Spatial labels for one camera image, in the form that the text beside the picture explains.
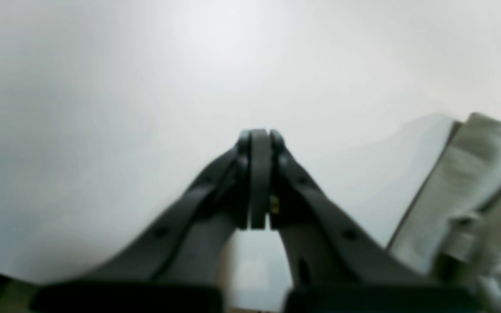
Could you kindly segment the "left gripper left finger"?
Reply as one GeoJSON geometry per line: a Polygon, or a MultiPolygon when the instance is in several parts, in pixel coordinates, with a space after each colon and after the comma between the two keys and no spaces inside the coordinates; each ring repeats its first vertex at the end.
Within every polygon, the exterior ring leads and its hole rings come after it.
{"type": "Polygon", "coordinates": [[[235,230],[264,229],[273,167],[270,135],[245,130],[127,248],[69,283],[42,288],[36,313],[222,313],[215,285],[235,230]]]}

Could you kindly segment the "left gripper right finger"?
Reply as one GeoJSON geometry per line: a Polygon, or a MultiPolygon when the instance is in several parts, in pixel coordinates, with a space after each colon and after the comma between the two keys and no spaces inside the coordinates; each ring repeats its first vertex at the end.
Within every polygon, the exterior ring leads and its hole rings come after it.
{"type": "Polygon", "coordinates": [[[322,192],[278,131],[270,139],[270,223],[294,284],[285,313],[481,313],[468,289],[436,283],[388,254],[322,192]]]}

